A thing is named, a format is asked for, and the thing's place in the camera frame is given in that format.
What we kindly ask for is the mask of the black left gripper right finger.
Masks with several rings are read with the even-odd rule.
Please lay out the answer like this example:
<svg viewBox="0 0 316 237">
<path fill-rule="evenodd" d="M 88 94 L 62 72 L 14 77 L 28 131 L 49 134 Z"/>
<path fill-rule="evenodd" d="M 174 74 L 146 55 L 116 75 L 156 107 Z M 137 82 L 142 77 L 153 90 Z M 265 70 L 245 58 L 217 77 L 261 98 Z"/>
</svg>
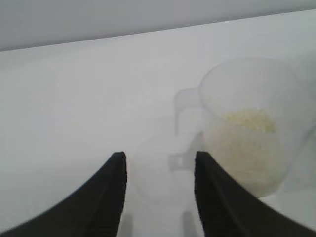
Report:
<svg viewBox="0 0 316 237">
<path fill-rule="evenodd" d="M 270 208 L 207 152 L 195 159 L 195 199 L 206 237 L 314 237 L 315 231 Z"/>
</svg>

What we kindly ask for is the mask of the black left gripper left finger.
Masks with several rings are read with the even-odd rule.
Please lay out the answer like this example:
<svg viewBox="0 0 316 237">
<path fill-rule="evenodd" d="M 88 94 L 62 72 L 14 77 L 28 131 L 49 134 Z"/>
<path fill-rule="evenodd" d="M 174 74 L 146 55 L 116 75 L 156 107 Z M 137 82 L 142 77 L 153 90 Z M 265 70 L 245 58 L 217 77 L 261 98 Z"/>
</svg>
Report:
<svg viewBox="0 0 316 237">
<path fill-rule="evenodd" d="M 116 152 L 80 188 L 2 237 L 115 237 L 125 203 L 126 155 Z"/>
</svg>

